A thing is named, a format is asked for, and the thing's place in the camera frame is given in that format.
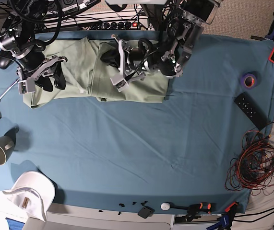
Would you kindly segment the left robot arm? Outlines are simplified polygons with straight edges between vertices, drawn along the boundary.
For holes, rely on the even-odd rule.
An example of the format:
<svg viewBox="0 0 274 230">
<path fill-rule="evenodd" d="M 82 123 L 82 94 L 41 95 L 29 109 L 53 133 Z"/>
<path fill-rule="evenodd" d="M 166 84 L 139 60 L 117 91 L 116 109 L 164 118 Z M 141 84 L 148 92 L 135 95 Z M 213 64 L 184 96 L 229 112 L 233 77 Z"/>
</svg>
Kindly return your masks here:
<svg viewBox="0 0 274 230">
<path fill-rule="evenodd" d="M 203 33 L 203 24 L 212 23 L 220 4 L 219 0 L 182 0 L 162 16 L 156 44 L 140 38 L 133 46 L 113 35 L 117 47 L 103 53 L 100 60 L 119 70 L 120 80 L 116 84 L 124 85 L 156 72 L 167 78 L 179 77 Z"/>
</svg>

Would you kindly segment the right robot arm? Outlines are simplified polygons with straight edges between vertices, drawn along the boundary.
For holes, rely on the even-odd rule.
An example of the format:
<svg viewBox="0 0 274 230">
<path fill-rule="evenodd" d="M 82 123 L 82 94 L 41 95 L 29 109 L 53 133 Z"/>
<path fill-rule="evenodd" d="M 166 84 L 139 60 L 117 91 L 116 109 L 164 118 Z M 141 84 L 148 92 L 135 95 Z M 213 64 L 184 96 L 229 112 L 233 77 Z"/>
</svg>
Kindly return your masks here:
<svg viewBox="0 0 274 230">
<path fill-rule="evenodd" d="M 64 90 L 66 80 L 61 64 L 67 58 L 46 57 L 43 53 L 59 35 L 64 16 L 60 2 L 54 1 L 57 27 L 48 41 L 35 37 L 36 26 L 45 23 L 48 0 L 11 0 L 9 4 L 12 12 L 0 31 L 0 69 L 6 69 L 13 62 L 17 64 L 16 85 L 20 94 L 33 93 L 37 86 L 47 92 L 54 88 Z"/>
</svg>

